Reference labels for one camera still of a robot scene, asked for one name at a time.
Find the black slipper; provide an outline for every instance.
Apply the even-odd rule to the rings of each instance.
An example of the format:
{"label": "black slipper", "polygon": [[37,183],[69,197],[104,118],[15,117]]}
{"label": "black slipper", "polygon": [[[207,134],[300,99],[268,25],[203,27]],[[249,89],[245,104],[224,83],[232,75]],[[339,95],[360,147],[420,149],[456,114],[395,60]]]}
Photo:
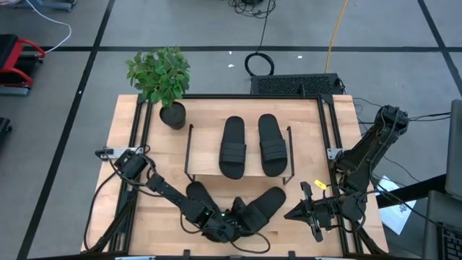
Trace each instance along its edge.
{"label": "black slipper", "polygon": [[279,187],[273,187],[249,203],[241,214],[244,224],[242,236],[247,237],[260,231],[285,201],[285,192]]}
{"label": "black slipper", "polygon": [[244,120],[231,116],[226,120],[219,149],[219,169],[223,175],[234,180],[244,176],[245,150]]}
{"label": "black slipper", "polygon": [[209,192],[204,187],[204,185],[198,181],[194,181],[190,183],[186,187],[186,196],[189,199],[196,200],[198,202],[202,202],[205,205],[209,206],[211,209],[215,211],[215,214],[219,214],[220,210],[215,201],[210,197]]}
{"label": "black slipper", "polygon": [[268,177],[279,176],[287,167],[287,147],[276,118],[265,114],[258,120],[261,167]]}

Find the white cable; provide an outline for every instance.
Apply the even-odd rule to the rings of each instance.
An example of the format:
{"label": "white cable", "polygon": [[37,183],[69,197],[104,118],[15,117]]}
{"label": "white cable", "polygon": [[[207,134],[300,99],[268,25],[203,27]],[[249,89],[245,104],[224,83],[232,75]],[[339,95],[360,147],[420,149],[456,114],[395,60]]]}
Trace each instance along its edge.
{"label": "white cable", "polygon": [[45,15],[43,15],[42,13],[40,13],[40,12],[35,8],[35,6],[29,2],[29,0],[25,0],[25,1],[26,1],[26,2],[30,5],[30,7],[32,7],[32,8],[34,9],[34,11],[36,11],[41,17],[47,19],[48,21],[55,22],[55,23],[57,23],[57,24],[59,24],[59,25],[65,25],[65,26],[67,26],[67,27],[69,28],[69,35],[67,35],[67,37],[64,38],[64,40],[62,40],[58,45],[52,47],[51,49],[49,49],[49,50],[46,51],[45,53],[49,53],[50,51],[54,51],[56,48],[58,48],[59,46],[61,46],[61,44],[63,44],[65,41],[67,41],[67,39],[69,39],[69,38],[71,37],[71,35],[72,35],[72,28],[71,28],[71,25],[68,25],[68,24],[66,24],[65,22],[59,22],[59,21],[56,21],[56,20],[53,20],[53,19],[51,19],[51,18],[46,17]]}

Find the white paper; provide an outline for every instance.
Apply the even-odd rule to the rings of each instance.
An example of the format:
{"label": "white paper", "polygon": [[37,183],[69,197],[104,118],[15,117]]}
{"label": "white paper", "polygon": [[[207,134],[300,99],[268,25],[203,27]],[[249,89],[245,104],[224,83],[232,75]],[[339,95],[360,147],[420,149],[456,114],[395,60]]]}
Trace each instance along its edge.
{"label": "white paper", "polygon": [[[399,186],[396,185],[393,181],[390,181],[390,179],[387,178],[387,176],[383,176],[379,184],[386,191],[399,189]],[[410,207],[414,208],[416,201],[409,201],[407,202],[407,204]],[[411,210],[408,209],[406,205],[395,205],[380,209],[380,218],[382,219],[382,223],[398,235],[400,235],[401,231],[403,231],[404,225],[406,224],[406,221],[409,219],[410,214]]]}

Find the keyboard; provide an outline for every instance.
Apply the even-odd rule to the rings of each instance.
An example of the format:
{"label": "keyboard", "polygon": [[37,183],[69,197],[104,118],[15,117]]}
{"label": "keyboard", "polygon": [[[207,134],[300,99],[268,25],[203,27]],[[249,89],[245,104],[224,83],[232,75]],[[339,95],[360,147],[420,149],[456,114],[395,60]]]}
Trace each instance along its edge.
{"label": "keyboard", "polygon": [[440,224],[445,227],[437,227],[440,260],[462,260],[462,228]]}

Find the wooden tabletop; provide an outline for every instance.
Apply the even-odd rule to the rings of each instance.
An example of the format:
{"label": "wooden tabletop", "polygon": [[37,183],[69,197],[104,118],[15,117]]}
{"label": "wooden tabletop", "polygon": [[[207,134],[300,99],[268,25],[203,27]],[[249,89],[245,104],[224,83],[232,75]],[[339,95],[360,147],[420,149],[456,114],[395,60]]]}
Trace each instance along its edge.
{"label": "wooden tabletop", "polygon": [[[107,143],[109,147],[127,146],[136,99],[136,95],[119,96]],[[248,203],[272,186],[284,189],[287,195],[286,202],[261,231],[271,242],[271,250],[265,256],[287,256],[288,251],[295,251],[297,256],[342,255],[338,230],[330,232],[323,230],[324,241],[316,243],[308,225],[283,218],[303,199],[300,189],[301,181],[307,181],[312,186],[313,199],[322,197],[322,190],[314,185],[315,180],[325,184],[330,183],[318,106],[315,100],[186,99],[181,102],[187,111],[186,126],[176,131],[164,125],[159,117],[160,107],[156,105],[152,113],[147,140],[147,144],[152,148],[147,155],[156,162],[157,172],[169,184],[183,193],[189,184],[183,172],[189,124],[193,124],[195,128],[223,127],[229,116],[240,116],[244,119],[246,128],[252,129],[257,127],[258,118],[262,114],[271,113],[276,116],[282,129],[287,126],[291,126],[292,129],[295,177],[286,186],[282,185],[280,178],[252,176],[235,181],[221,175],[198,175],[197,181],[205,185],[222,209],[230,208],[236,196],[241,196],[244,202]],[[334,102],[343,146],[351,148],[361,138],[352,97],[334,96]],[[326,105],[325,112],[331,145],[335,147]],[[142,123],[139,127],[137,143],[141,137],[141,127]],[[97,186],[111,173],[109,164],[103,162]],[[100,195],[96,198],[88,235],[90,246],[95,244],[114,218],[120,184],[121,181],[114,178],[102,188]],[[326,194],[330,196],[331,191],[327,190]],[[388,251],[374,194],[368,196],[366,215],[365,230],[379,247]],[[194,226],[185,223],[186,228],[194,230]],[[349,250],[354,252],[354,244],[350,235],[348,240]],[[241,248],[254,251],[262,251],[266,248],[263,239],[256,235],[240,238],[236,244]],[[166,199],[139,196],[129,253],[131,255],[171,256],[182,255],[184,249],[190,249],[193,256],[251,255],[236,250],[229,243],[212,243],[199,234],[185,233],[180,227],[180,212],[176,206]]]}

